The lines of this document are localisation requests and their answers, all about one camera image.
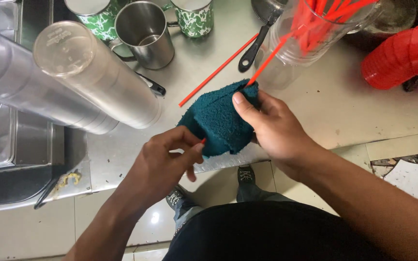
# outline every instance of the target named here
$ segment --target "jeans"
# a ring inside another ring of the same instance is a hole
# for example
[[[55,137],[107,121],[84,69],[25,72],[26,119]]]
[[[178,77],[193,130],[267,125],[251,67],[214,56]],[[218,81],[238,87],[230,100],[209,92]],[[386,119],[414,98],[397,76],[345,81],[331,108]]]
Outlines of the jeans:
[[[296,202],[290,198],[283,196],[277,192],[268,192],[260,189],[257,185],[252,183],[241,183],[238,186],[236,194],[236,202],[250,202],[250,201],[290,201]],[[175,227],[178,230],[184,223],[189,221],[194,215],[203,211],[204,208],[189,200],[179,200],[177,202],[177,210],[175,211]]]

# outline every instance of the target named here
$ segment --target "tiled floor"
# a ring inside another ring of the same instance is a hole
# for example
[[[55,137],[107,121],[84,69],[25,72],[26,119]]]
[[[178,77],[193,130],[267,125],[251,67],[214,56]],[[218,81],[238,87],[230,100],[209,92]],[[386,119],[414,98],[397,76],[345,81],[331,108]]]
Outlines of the tiled floor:
[[[339,148],[333,152],[371,171],[371,160],[418,154],[418,135]],[[252,166],[256,174],[256,183],[260,188],[282,193],[291,199],[336,215],[316,193],[288,178],[273,163],[261,162]],[[199,173],[196,176],[195,183],[189,182],[187,177],[183,176],[180,184],[191,192],[198,204],[210,207],[236,202],[236,167]],[[0,260],[65,254],[112,192],[113,189],[58,200],[37,211],[32,210],[32,207],[0,211]],[[124,260],[162,259],[168,248],[168,243],[162,242],[170,241],[174,234],[173,215],[173,210],[165,200],[148,209],[137,223],[128,245],[161,243],[129,247]]]

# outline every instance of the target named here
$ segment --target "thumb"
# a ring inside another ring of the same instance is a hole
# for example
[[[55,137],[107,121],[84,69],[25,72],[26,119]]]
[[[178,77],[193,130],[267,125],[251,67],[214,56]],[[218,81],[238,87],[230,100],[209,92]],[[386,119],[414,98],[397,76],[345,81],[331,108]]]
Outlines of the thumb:
[[[175,168],[177,168],[179,172],[184,172],[189,168],[189,166],[192,166],[194,163],[202,163],[201,152],[203,148],[204,144],[198,143],[191,147],[191,149],[186,150],[181,156],[174,159]]]
[[[232,102],[240,117],[256,129],[256,126],[262,120],[263,114],[254,108],[241,92],[233,94]]]

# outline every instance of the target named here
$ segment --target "hand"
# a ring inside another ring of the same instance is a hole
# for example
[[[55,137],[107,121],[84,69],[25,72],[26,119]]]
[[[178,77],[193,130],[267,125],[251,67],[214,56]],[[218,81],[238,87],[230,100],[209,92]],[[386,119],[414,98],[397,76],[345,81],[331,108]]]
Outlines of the hand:
[[[153,136],[143,145],[129,173],[118,189],[139,191],[139,199],[148,208],[165,198],[186,171],[195,181],[193,164],[202,163],[204,145],[187,127],[179,126]],[[170,152],[182,149],[185,152]]]
[[[259,145],[274,160],[291,163],[318,146],[304,131],[288,106],[277,98],[259,90],[261,110],[254,108],[240,92],[233,97],[235,110],[255,131]]]

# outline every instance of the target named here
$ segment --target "forearm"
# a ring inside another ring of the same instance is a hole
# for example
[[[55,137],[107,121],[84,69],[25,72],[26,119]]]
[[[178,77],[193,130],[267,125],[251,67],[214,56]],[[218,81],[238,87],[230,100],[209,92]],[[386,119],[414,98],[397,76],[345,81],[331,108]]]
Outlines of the forearm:
[[[124,202],[117,189],[102,205],[64,260],[121,260],[138,219],[146,211],[139,203]]]
[[[357,231],[395,258],[418,259],[417,199],[323,148],[292,164]]]

